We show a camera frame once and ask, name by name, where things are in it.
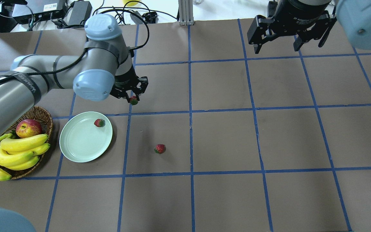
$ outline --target brown woven basket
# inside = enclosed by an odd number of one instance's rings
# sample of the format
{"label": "brown woven basket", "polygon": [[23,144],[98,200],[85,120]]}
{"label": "brown woven basket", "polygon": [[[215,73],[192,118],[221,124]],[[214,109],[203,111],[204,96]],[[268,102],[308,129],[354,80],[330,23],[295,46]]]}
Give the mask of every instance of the brown woven basket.
{"label": "brown woven basket", "polygon": [[[32,107],[24,115],[22,115],[13,125],[11,125],[7,129],[6,133],[11,132],[12,130],[15,131],[16,126],[18,125],[18,123],[20,123],[22,120],[25,120],[25,119],[34,119],[34,120],[38,121],[41,124],[41,128],[43,129],[43,134],[48,135],[48,139],[47,139],[46,142],[47,143],[50,142],[51,133],[52,133],[52,129],[53,129],[52,117],[51,117],[50,112],[48,112],[46,109],[44,109],[42,107],[38,107],[38,106]],[[37,162],[37,164],[35,164],[32,168],[29,168],[29,169],[25,169],[25,170],[21,170],[21,171],[14,171],[14,170],[11,170],[11,169],[7,169],[6,167],[3,167],[3,166],[0,166],[0,167],[3,170],[5,170],[7,173],[12,175],[11,179],[19,179],[19,178],[22,178],[24,176],[29,175],[30,173],[32,173],[36,169],[41,168],[41,166],[43,166],[43,164],[46,163],[46,162],[44,162],[44,160],[47,159],[47,157],[44,157],[44,155],[45,154],[41,154],[39,156],[40,160]]]}

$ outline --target red apple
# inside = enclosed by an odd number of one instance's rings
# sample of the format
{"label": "red apple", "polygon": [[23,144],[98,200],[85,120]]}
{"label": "red apple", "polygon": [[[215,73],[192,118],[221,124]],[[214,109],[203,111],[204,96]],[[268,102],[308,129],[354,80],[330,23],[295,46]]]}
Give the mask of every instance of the red apple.
{"label": "red apple", "polygon": [[34,119],[25,119],[18,123],[15,132],[20,138],[28,138],[41,134],[43,129],[40,123]]}

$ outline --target white floor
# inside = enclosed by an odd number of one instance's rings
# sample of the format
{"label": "white floor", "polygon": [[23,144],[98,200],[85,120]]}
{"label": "white floor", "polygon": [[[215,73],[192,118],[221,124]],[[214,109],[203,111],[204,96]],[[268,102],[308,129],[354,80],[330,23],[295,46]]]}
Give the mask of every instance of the white floor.
{"label": "white floor", "polygon": [[[103,0],[89,0],[93,11],[97,9],[103,3]],[[159,10],[177,16],[178,12],[178,0],[141,0],[150,9]],[[193,5],[194,20],[224,20],[224,19],[246,19],[253,18],[256,15],[267,14],[268,0],[202,0],[199,5]],[[104,0],[103,6],[124,6],[122,0]],[[144,7],[138,3],[134,7]],[[147,10],[138,9],[140,14],[146,13]],[[131,18],[125,16],[127,24],[134,24]],[[158,23],[175,22],[176,20],[168,15],[158,13]],[[28,25],[17,25],[12,32],[26,31]],[[50,22],[45,21],[38,23],[34,27],[34,31],[37,30],[53,30],[56,26]]]}

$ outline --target label sticker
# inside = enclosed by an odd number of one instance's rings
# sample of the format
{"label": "label sticker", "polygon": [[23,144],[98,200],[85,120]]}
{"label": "label sticker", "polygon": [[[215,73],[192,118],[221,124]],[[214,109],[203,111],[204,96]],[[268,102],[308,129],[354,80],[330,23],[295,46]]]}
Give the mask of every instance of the label sticker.
{"label": "label sticker", "polygon": [[44,12],[56,9],[58,3],[44,5]]}

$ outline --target white plate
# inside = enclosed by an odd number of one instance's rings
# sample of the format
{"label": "white plate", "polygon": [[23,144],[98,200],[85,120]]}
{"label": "white plate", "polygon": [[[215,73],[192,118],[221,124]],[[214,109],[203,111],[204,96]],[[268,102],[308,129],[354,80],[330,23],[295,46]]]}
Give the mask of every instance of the white plate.
{"label": "white plate", "polygon": [[[97,119],[103,119],[105,125],[94,125]],[[59,147],[68,160],[84,163],[102,155],[111,139],[109,119],[102,113],[90,111],[80,113],[66,123],[59,136]]]}

